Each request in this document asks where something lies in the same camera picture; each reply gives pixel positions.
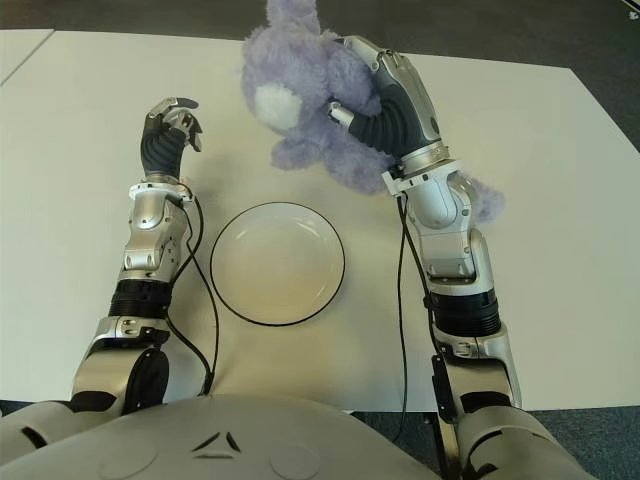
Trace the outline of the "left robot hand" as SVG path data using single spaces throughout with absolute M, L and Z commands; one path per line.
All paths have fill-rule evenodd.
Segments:
M 161 100 L 145 116 L 140 158 L 146 177 L 163 175 L 180 179 L 186 147 L 202 151 L 200 122 L 193 114 L 199 103 L 184 97 Z

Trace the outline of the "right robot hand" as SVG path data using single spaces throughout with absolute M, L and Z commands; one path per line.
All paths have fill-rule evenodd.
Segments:
M 361 143 L 397 159 L 404 169 L 425 169 L 445 159 L 448 148 L 435 108 L 409 58 L 361 36 L 342 37 L 338 42 L 367 64 L 381 110 L 367 116 L 333 100 L 328 116 Z

